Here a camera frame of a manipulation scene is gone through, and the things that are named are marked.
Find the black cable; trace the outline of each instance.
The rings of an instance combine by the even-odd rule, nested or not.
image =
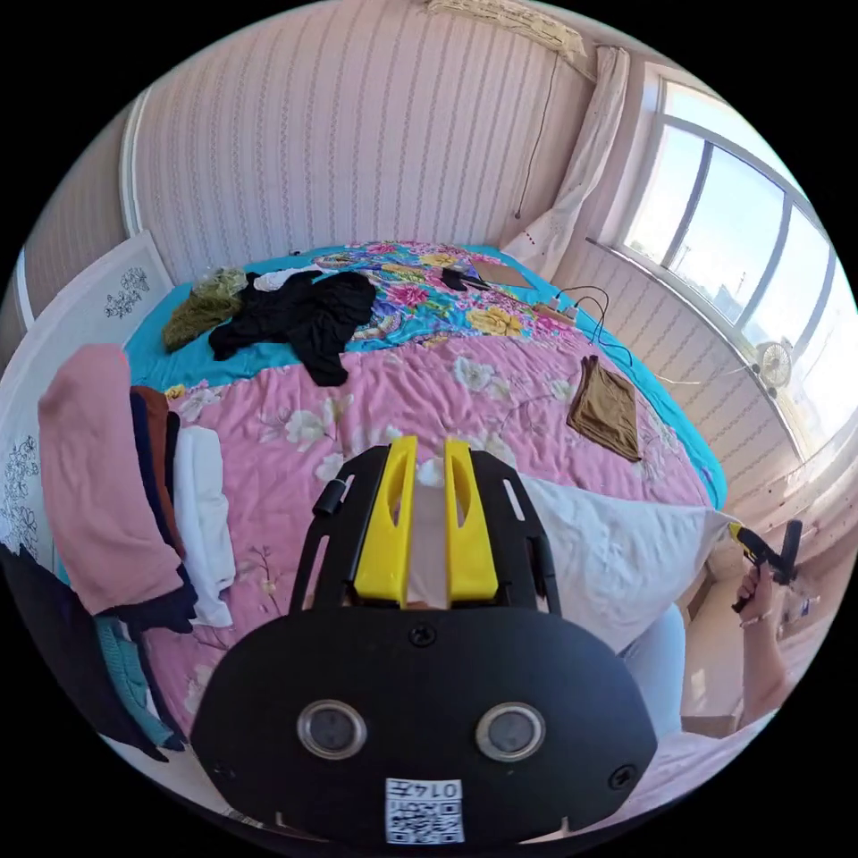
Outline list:
[[[561,292],[571,292],[579,289],[596,289],[597,291],[601,292],[602,295],[605,296],[604,307],[602,307],[602,305],[592,295],[583,295],[575,303],[575,307],[577,307],[584,299],[589,298],[601,310],[601,316],[599,318],[599,321],[596,323],[595,328],[593,328],[593,335],[590,338],[590,345],[593,345],[595,342],[598,342],[603,349],[608,348],[608,346],[616,346],[618,349],[623,349],[623,351],[625,351],[628,355],[629,368],[634,368],[635,361],[632,359],[631,351],[629,351],[626,346],[624,346],[621,342],[605,342],[601,338],[601,332],[605,330],[605,315],[607,314],[608,306],[610,305],[610,296],[601,286],[567,286],[566,289],[561,289],[558,292],[558,295],[560,295]]]
[[[595,289],[596,291],[601,292],[601,294],[605,296],[605,308],[604,308],[604,310],[602,310],[601,322],[598,325],[596,325],[596,328],[593,331],[593,339],[590,340],[591,345],[596,340],[598,340],[598,342],[601,343],[601,332],[604,331],[604,329],[605,329],[605,316],[608,314],[608,308],[610,307],[610,295],[601,286],[567,286],[566,289],[561,289],[557,293],[557,296],[559,298],[559,296],[564,294],[565,292],[574,292],[574,291],[578,291],[581,289]]]
[[[539,130],[536,132],[536,142],[534,143],[534,151],[530,153],[530,164],[527,165],[527,175],[525,176],[525,186],[521,189],[521,199],[518,200],[518,210],[516,211],[516,220],[521,219],[521,206],[525,203],[525,194],[527,193],[527,183],[530,181],[530,170],[534,165],[534,157],[536,149],[539,146],[540,138],[543,135],[543,125],[545,124],[545,115],[548,113],[548,104],[551,101],[551,88],[554,86],[554,74],[557,71],[557,61],[559,54],[554,55],[554,66],[551,69],[551,79],[548,81],[548,95],[545,97],[543,106],[543,117],[539,122]]]

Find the pink towel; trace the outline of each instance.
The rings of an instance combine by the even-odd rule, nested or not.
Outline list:
[[[130,369],[118,346],[84,346],[38,403],[45,512],[71,586],[90,614],[181,586],[134,444]]]

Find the sky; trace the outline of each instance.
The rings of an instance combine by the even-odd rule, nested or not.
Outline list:
[[[786,166],[739,114],[715,99],[669,90],[667,112],[701,124],[757,155],[799,189]],[[626,244],[640,242],[661,259],[676,231],[694,185],[703,143],[679,129],[665,128],[654,181],[632,224]],[[753,294],[778,236],[783,193],[747,164],[717,147],[700,202],[672,269],[702,285],[710,299],[723,285],[742,306]],[[813,310],[828,262],[829,246],[806,217],[793,208],[778,268],[745,336],[798,340]],[[812,399],[828,437],[858,408],[858,390],[844,391],[845,367],[858,364],[858,310],[843,267],[837,262],[831,298],[807,351],[793,366],[792,391]]]

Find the sticker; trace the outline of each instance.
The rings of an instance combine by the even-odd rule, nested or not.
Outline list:
[[[384,791],[388,843],[464,843],[460,780],[387,778]]]

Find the windowsill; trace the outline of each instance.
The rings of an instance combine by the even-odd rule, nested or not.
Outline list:
[[[609,253],[617,259],[621,259],[627,265],[631,265],[636,271],[643,274],[643,276],[645,276],[647,279],[652,280],[653,282],[661,286],[663,289],[666,289],[674,298],[676,298],[678,301],[681,301],[689,310],[691,310],[691,312],[693,312],[697,316],[697,318],[699,318],[700,321],[703,322],[703,324],[705,324],[709,328],[710,331],[712,331],[716,336],[718,336],[719,339],[724,343],[724,345],[727,346],[727,348],[733,353],[739,364],[744,366],[747,369],[748,374],[753,378],[754,383],[760,389],[762,397],[769,403],[775,416],[778,418],[781,425],[783,426],[784,431],[786,432],[786,436],[789,438],[789,442],[793,447],[795,455],[799,458],[799,461],[806,461],[806,459],[809,458],[808,454],[803,451],[804,445],[799,442],[797,434],[791,426],[788,416],[784,413],[785,410],[781,407],[778,400],[774,400],[769,395],[769,392],[766,390],[765,386],[760,380],[760,376],[758,376],[751,369],[751,363],[748,361],[747,357],[742,354],[742,352],[736,347],[734,343],[730,342],[730,340],[724,335],[724,333],[718,329],[717,325],[715,325],[710,319],[708,319],[706,315],[700,311],[700,309],[695,307],[694,304],[688,300],[688,298],[680,294],[667,281],[663,280],[657,274],[650,271],[650,269],[647,268],[645,265],[641,265],[632,257],[623,253],[621,250],[608,247],[607,245],[601,244],[599,241],[596,241],[589,237],[586,239],[586,241],[599,248],[600,250],[605,251],[605,253]]]

